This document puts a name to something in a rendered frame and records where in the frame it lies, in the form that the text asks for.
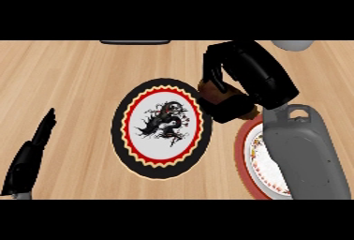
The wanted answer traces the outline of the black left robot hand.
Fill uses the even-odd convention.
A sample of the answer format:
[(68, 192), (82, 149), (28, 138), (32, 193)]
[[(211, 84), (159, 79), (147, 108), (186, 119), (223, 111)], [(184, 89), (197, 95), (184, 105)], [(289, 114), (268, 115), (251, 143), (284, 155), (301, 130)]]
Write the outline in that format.
[(56, 110), (50, 109), (40, 121), (32, 139), (23, 142), (12, 160), (0, 196), (31, 193), (54, 125)]

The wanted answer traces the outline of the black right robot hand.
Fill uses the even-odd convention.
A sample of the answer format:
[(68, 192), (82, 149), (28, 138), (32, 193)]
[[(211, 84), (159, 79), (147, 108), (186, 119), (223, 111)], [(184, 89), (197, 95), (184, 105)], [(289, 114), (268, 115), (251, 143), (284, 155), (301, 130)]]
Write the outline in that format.
[(200, 81), (212, 81), (223, 93), (230, 84), (254, 105), (271, 110), (299, 94), (290, 77), (271, 54), (254, 40), (233, 40), (208, 46)]

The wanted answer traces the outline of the brown sweet potato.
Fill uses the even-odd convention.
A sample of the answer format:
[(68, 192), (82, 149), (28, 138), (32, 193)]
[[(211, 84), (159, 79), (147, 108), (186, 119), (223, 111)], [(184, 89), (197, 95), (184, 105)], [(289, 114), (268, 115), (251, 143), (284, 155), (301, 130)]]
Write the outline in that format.
[(217, 123), (227, 123), (233, 119), (254, 120), (259, 111), (249, 96), (230, 84), (225, 84), (225, 89), (223, 93), (212, 81), (197, 83), (197, 103), (205, 113)]

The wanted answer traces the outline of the black-rimmed plate with dragon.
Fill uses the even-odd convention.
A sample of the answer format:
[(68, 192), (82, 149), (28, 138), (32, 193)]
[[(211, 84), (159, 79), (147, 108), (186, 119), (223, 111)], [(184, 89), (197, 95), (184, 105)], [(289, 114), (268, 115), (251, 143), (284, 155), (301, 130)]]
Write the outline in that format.
[(197, 164), (212, 126), (197, 100), (196, 89), (166, 78), (143, 82), (125, 95), (112, 118), (112, 146), (140, 177), (166, 180)]

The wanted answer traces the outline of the red-rimmed white plate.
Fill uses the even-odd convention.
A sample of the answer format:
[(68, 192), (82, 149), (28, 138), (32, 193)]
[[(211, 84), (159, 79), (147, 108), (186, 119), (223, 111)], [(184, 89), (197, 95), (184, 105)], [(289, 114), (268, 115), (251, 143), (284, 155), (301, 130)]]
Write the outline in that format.
[(252, 197), (256, 200), (290, 200), (290, 190), (262, 140), (261, 115), (237, 130), (233, 152), (237, 174)]

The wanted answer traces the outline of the pale grey rounded object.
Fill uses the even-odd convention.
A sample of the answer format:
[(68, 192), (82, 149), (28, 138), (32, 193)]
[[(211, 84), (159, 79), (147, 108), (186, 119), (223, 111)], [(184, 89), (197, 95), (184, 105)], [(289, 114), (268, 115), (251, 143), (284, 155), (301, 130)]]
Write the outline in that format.
[(313, 40), (273, 40), (274, 45), (284, 51), (301, 52), (310, 48)]

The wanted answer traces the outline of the dark grey flat object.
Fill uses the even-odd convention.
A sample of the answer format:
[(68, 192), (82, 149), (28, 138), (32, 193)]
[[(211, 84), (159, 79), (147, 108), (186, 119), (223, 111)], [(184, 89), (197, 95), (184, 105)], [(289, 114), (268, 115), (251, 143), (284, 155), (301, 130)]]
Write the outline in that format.
[(164, 45), (169, 40), (100, 40), (99, 42), (107, 45)]

